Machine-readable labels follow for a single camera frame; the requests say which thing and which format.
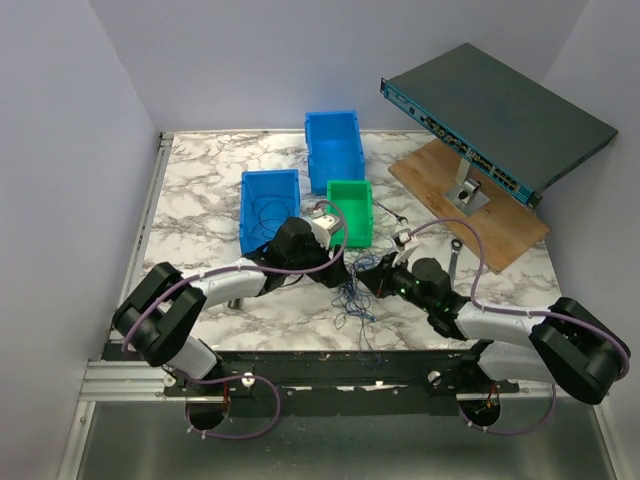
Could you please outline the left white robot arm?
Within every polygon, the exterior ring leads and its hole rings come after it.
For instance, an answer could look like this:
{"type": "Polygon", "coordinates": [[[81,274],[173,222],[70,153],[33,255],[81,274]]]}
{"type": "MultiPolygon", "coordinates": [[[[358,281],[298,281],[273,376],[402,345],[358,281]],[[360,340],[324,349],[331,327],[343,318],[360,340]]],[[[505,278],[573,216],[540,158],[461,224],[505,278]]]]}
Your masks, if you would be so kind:
{"type": "Polygon", "coordinates": [[[307,276],[328,288],[342,285],[350,278],[344,247],[330,244],[345,231],[346,221],[335,214],[289,217],[273,239],[227,266],[185,277],[170,263],[159,263],[118,307],[112,326],[124,337],[124,350],[133,347],[150,366],[170,367],[197,393],[212,394],[221,385],[220,357],[191,335],[201,312],[266,295],[289,276],[307,276]]]}

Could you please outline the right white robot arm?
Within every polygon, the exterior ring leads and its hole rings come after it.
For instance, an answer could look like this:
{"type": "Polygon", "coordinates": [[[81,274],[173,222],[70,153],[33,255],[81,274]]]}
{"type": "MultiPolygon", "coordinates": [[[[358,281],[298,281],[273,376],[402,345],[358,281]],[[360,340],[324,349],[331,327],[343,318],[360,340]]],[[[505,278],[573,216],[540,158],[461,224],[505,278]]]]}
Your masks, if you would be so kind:
{"type": "Polygon", "coordinates": [[[459,370],[471,391],[494,381],[530,380],[596,405],[628,371],[629,349],[569,298],[542,311],[478,306],[452,289],[449,274],[433,258],[408,263],[388,254],[356,276],[375,297],[399,296],[425,312],[439,335],[474,341],[476,358],[459,370]]]}

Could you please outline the open-end wrench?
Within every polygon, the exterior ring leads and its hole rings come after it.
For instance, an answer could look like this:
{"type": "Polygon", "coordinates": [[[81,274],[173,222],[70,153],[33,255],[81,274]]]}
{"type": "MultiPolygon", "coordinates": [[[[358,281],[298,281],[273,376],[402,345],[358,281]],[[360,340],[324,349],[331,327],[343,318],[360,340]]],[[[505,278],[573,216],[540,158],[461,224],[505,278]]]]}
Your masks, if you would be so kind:
{"type": "Polygon", "coordinates": [[[388,208],[387,206],[383,205],[381,202],[374,200],[373,204],[379,208],[381,211],[383,211],[384,213],[386,213],[387,215],[389,215],[390,217],[392,217],[397,224],[399,225],[405,225],[408,223],[408,219],[398,213],[396,213],[395,211],[391,210],[390,208],[388,208]]]}

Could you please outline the green bin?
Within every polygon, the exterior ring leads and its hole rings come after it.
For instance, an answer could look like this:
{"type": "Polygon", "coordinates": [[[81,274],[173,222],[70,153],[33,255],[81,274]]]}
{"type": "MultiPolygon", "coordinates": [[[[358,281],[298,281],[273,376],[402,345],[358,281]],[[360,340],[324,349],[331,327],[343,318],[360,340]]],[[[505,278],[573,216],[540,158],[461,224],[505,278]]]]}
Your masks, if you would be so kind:
{"type": "Polygon", "coordinates": [[[373,243],[372,186],[366,180],[331,180],[327,199],[338,206],[348,227],[347,248],[369,248],[373,243]]]}

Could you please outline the ratchet wrench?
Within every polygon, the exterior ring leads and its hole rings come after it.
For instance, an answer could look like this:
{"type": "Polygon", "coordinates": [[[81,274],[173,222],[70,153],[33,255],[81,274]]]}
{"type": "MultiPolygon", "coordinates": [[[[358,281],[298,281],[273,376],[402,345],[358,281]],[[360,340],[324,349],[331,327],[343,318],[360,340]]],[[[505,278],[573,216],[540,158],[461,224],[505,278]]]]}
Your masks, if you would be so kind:
{"type": "Polygon", "coordinates": [[[448,274],[451,282],[455,281],[458,258],[462,250],[462,247],[463,247],[463,243],[457,238],[454,238],[450,242],[450,259],[449,259],[449,265],[448,265],[448,274]]]}

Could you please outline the black socket tool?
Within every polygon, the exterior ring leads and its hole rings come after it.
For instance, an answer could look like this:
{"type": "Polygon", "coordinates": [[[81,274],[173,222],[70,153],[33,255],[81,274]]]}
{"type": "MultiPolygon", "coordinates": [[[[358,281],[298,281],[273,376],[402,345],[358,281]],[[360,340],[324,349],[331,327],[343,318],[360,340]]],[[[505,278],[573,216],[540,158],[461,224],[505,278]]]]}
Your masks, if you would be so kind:
{"type": "Polygon", "coordinates": [[[241,310],[243,307],[243,300],[241,298],[233,299],[228,302],[227,306],[233,310],[241,310]]]}

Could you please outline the near blue bin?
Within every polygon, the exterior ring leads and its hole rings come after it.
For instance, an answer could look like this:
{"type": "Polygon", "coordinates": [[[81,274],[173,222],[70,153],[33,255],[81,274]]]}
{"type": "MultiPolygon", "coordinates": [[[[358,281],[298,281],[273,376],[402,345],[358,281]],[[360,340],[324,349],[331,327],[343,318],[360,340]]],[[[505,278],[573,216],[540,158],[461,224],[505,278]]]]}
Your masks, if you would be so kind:
{"type": "Polygon", "coordinates": [[[252,252],[271,241],[279,227],[299,213],[297,169],[243,172],[239,218],[241,253],[252,252]]]}

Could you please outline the blue bin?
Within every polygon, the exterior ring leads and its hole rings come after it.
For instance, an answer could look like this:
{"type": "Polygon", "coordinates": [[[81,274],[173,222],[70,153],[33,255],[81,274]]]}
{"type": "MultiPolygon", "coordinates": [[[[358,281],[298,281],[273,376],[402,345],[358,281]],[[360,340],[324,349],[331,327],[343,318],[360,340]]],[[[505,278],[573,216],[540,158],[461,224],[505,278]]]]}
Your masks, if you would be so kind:
{"type": "Polygon", "coordinates": [[[331,180],[365,178],[365,159],[355,110],[307,112],[305,141],[311,192],[325,195],[331,180]]]}
{"type": "Polygon", "coordinates": [[[241,253],[252,252],[271,241],[279,227],[299,213],[297,169],[243,172],[239,218],[241,253]]]}

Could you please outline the far blue bin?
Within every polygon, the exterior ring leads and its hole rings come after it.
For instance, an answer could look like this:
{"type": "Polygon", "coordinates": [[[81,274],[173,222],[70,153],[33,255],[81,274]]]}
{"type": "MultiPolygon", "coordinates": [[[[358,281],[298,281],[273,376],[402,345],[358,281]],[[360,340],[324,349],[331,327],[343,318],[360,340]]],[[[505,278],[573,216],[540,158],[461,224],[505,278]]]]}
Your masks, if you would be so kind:
{"type": "Polygon", "coordinates": [[[331,180],[365,178],[365,159],[355,110],[307,112],[305,141],[311,192],[325,195],[331,180]]]}

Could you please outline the wooden board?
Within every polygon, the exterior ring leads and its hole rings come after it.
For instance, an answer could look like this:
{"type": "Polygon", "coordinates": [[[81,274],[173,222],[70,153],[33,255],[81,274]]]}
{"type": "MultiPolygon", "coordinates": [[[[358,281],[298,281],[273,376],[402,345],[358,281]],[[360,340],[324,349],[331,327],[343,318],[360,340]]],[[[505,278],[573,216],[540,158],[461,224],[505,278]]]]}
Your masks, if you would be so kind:
{"type": "Polygon", "coordinates": [[[459,154],[433,140],[392,164],[389,172],[436,217],[466,220],[483,242],[485,264],[499,273],[543,241],[550,228],[474,167],[470,178],[480,183],[478,196],[488,202],[469,215],[463,213],[452,198],[461,186],[455,176],[462,162],[459,154]]]}

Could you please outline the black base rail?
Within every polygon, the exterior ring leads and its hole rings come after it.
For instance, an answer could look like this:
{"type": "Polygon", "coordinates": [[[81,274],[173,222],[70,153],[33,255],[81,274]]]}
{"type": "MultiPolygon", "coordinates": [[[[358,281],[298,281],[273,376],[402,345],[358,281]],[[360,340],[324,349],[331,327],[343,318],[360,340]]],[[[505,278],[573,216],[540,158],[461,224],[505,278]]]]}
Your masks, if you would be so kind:
{"type": "Polygon", "coordinates": [[[161,399],[183,402],[197,424],[226,418],[455,416],[460,406],[496,420],[501,392],[517,385],[489,379],[475,350],[221,351],[202,385],[158,370],[161,399]]]}

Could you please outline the metal stand bracket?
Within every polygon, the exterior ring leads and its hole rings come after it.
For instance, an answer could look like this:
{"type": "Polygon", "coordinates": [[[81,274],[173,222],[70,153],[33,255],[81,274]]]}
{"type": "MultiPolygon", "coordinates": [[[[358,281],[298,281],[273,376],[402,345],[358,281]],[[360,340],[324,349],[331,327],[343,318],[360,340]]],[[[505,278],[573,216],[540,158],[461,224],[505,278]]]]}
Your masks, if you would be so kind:
{"type": "Polygon", "coordinates": [[[471,173],[471,163],[462,158],[454,178],[454,185],[445,194],[445,198],[467,217],[472,216],[489,202],[489,197],[481,191],[481,182],[474,180],[471,173]]]}

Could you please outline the network switch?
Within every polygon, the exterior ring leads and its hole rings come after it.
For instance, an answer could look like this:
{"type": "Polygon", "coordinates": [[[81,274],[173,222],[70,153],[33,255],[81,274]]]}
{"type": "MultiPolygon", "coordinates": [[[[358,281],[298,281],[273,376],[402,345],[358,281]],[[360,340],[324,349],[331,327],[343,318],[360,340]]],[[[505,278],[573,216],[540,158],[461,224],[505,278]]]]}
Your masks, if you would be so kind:
{"type": "Polygon", "coordinates": [[[382,80],[380,92],[530,209],[618,133],[470,43],[382,80]]]}

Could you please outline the aluminium frame rail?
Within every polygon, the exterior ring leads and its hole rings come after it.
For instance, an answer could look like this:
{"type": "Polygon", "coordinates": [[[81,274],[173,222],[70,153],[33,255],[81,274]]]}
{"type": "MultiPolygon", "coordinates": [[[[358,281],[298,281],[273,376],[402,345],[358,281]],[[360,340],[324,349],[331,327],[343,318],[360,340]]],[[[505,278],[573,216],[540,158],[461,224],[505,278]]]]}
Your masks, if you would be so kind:
{"type": "MultiPolygon", "coordinates": [[[[129,296],[130,292],[135,288],[135,285],[137,285],[136,282],[139,281],[139,276],[142,271],[142,265],[144,263],[146,248],[149,242],[150,230],[153,225],[153,216],[157,209],[157,204],[159,201],[164,175],[166,173],[166,168],[171,154],[174,137],[175,133],[173,132],[160,132],[158,135],[158,151],[156,159],[153,163],[151,180],[146,193],[138,227],[134,236],[134,243],[127,263],[127,270],[125,273],[123,285],[121,287],[116,303],[116,311],[118,307],[120,307],[124,302],[124,300],[126,300],[126,298],[129,296]]],[[[119,331],[114,329],[113,324],[110,323],[110,330],[107,334],[105,347],[110,346],[111,344],[115,344],[119,347],[118,352],[122,354],[122,339],[123,336],[120,335],[119,331]]],[[[134,363],[140,361],[135,348],[132,346],[127,346],[124,350],[124,360],[130,361],[132,359],[134,363]]],[[[82,397],[84,395],[83,389],[85,387],[85,384],[87,384],[89,381],[90,367],[93,366],[94,363],[96,362],[89,361],[87,363],[87,367],[82,379],[79,397],[82,397]]]]}

